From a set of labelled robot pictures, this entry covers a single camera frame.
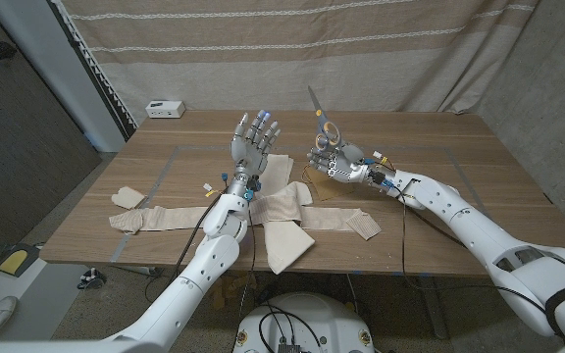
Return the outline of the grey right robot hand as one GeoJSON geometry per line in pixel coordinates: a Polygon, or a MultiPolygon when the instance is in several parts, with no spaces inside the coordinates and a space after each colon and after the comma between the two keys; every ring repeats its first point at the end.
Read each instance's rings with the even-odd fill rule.
{"type": "Polygon", "coordinates": [[[320,151],[313,147],[307,154],[309,165],[328,177],[343,183],[363,182],[368,176],[363,151],[345,142],[340,147],[320,151]]]}

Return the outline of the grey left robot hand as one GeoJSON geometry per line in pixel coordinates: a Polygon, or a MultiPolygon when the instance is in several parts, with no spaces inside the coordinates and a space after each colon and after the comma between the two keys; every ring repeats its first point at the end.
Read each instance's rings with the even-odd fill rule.
{"type": "Polygon", "coordinates": [[[270,117],[269,112],[261,110],[249,125],[245,113],[237,124],[231,140],[231,157],[237,173],[252,177],[266,169],[270,150],[281,133],[277,121],[265,128],[270,117]]]}

